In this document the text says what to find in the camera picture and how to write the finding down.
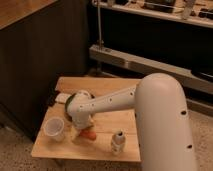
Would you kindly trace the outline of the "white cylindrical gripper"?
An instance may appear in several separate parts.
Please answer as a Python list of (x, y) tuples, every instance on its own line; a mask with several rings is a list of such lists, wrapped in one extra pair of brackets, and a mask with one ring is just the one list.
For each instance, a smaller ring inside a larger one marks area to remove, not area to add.
[(76, 138), (80, 135), (80, 130), (93, 130), (95, 124), (92, 121), (91, 116), (88, 113), (75, 113), (72, 116), (73, 125), (75, 127), (71, 128), (71, 140), (75, 141)]

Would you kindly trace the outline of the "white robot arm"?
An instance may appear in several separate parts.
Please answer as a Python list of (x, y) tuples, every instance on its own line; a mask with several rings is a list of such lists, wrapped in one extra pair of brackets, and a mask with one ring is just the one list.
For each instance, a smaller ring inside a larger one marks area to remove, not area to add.
[(198, 171), (184, 90), (168, 74), (150, 74), (96, 98), (79, 91), (65, 105), (79, 130), (94, 113), (126, 109), (134, 110), (143, 171)]

